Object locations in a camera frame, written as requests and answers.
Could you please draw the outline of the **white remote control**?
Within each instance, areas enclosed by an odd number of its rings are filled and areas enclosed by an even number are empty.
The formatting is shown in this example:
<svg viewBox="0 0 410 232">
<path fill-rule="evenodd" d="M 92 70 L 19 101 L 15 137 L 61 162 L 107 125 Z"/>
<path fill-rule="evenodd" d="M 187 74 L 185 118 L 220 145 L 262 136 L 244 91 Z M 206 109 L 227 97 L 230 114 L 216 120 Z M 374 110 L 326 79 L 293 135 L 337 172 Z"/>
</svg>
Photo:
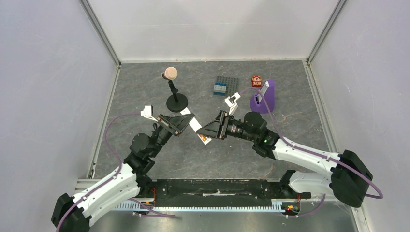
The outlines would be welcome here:
<svg viewBox="0 0 410 232">
<path fill-rule="evenodd" d="M 190 112 L 190 110 L 186 107 L 186 108 L 184 108 L 181 112 L 180 112 L 182 115 L 188 115 L 188 114 L 191 114 L 191 112 Z M 200 129 L 202 126 L 200 125 L 200 123 L 198 122 L 198 120 L 195 118 L 195 117 L 193 117 L 192 118 L 192 121 L 190 122 L 190 126 L 191 126 L 191 128 L 194 130 L 194 132 L 197 132 L 197 130 L 198 129 Z M 200 139 L 201 139 L 201 137 L 203 136 L 203 135 L 200 135 L 200 134 L 196 134 Z M 204 144 L 204 145 L 207 145 L 212 139 L 211 138 L 209 138 L 209 137 L 206 137 L 207 138 L 207 140 L 206 141 L 203 141 L 202 139 L 201 139 L 201 141 L 202 141 L 202 143 Z"/>
</svg>

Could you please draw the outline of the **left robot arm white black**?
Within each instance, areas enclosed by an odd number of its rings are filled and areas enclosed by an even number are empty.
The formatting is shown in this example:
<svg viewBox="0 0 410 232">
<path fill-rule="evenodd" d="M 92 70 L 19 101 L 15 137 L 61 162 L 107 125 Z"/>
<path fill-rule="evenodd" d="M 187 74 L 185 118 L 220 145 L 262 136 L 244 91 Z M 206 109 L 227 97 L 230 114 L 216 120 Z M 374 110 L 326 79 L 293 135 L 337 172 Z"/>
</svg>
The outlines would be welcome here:
<svg viewBox="0 0 410 232">
<path fill-rule="evenodd" d="M 58 232 L 88 232 L 101 217 L 120 203 L 134 198 L 147 197 L 152 180 L 147 176 L 155 162 L 152 158 L 161 151 L 172 136 L 180 136 L 195 115 L 158 115 L 157 126 L 149 136 L 134 136 L 130 154 L 119 161 L 110 174 L 86 190 L 58 197 L 51 217 Z"/>
</svg>

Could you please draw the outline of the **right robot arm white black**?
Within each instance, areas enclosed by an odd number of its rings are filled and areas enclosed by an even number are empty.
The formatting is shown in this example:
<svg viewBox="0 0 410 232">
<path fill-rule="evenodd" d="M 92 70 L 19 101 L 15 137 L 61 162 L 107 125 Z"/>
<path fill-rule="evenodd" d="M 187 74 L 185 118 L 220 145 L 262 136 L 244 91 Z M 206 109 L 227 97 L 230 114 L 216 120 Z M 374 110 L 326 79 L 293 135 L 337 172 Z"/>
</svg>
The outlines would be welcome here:
<svg viewBox="0 0 410 232">
<path fill-rule="evenodd" d="M 228 136 L 253 142 L 253 150 L 260 156 L 291 162 L 311 170 L 311 173 L 292 172 L 280 182 L 279 191 L 285 197 L 296 193 L 332 194 L 342 203 L 361 207 L 372 181 L 372 174 L 358 155 L 345 150 L 339 154 L 325 152 L 281 138 L 267 128 L 267 122 L 257 112 L 248 112 L 237 120 L 225 111 L 197 130 L 206 137 L 224 140 Z"/>
</svg>

